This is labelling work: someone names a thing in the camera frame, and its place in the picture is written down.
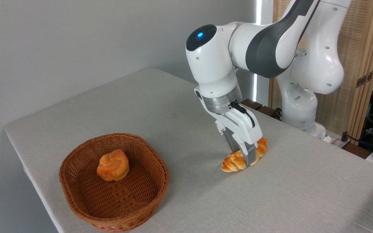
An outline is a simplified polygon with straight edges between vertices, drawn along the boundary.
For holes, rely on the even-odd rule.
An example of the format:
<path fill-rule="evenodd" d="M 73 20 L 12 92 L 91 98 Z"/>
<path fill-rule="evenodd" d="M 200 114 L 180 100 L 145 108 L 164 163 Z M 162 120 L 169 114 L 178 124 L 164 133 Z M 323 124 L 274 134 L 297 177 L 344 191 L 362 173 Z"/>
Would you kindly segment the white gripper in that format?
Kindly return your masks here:
<path fill-rule="evenodd" d="M 250 166 L 256 159 L 257 142 L 263 134 L 255 115 L 243 105 L 239 107 L 246 110 L 245 113 L 238 109 L 227 106 L 227 112 L 219 115 L 209 111 L 209 108 L 203 101 L 203 96 L 199 87 L 195 88 L 195 94 L 199 97 L 205 111 L 216 120 L 216 126 L 219 133 L 224 136 L 232 152 L 241 151 L 247 166 Z"/>

